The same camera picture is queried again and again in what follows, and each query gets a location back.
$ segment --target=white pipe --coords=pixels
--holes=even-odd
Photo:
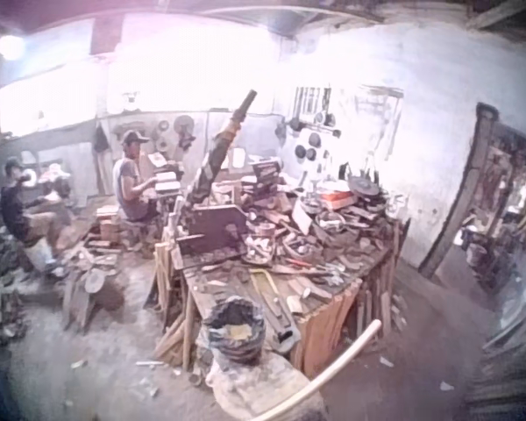
[[[309,385],[294,393],[291,397],[279,403],[271,410],[268,410],[264,414],[253,418],[252,421],[271,421],[272,419],[276,419],[278,416],[291,410],[298,403],[315,394],[325,385],[325,383],[327,383],[339,371],[345,368],[345,366],[354,357],[356,357],[360,351],[362,351],[362,349],[366,346],[370,339],[374,337],[381,327],[382,322],[380,320],[373,320],[373,322],[366,328],[362,335],[360,335],[357,340],[355,340],[354,343],[349,346],[349,349],[347,349],[339,358],[337,358],[329,367],[327,367],[318,377],[312,380]]]

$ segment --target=seated man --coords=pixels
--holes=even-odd
[[[123,138],[124,157],[113,167],[115,196],[127,219],[132,222],[148,223],[158,216],[156,201],[147,200],[142,196],[146,189],[156,184],[156,178],[142,182],[136,163],[140,156],[140,144],[148,140],[138,132],[128,131]]]
[[[22,203],[19,198],[21,185],[29,180],[23,174],[24,167],[18,158],[11,157],[4,165],[7,185],[0,190],[0,207],[4,224],[11,235],[21,241],[24,246],[33,246],[43,237],[56,254],[56,242],[60,234],[60,221],[53,212],[27,214],[24,208],[44,203],[45,198],[40,197],[31,203]]]

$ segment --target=baseball cap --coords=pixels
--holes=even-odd
[[[149,140],[149,138],[145,138],[136,130],[129,130],[123,136],[123,143],[126,145],[130,145],[132,142],[146,143]]]
[[[19,161],[18,157],[11,156],[6,160],[6,163],[4,164],[4,172],[6,173],[6,175],[10,175],[12,168],[24,169],[25,167]]]

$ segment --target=white bucket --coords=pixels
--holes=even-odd
[[[53,251],[45,237],[40,239],[35,246],[25,247],[24,251],[29,261],[39,272],[43,272],[46,264],[53,261]]]

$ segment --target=light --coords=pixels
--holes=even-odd
[[[6,60],[17,60],[25,51],[25,42],[14,35],[4,35],[0,38],[0,54]]]

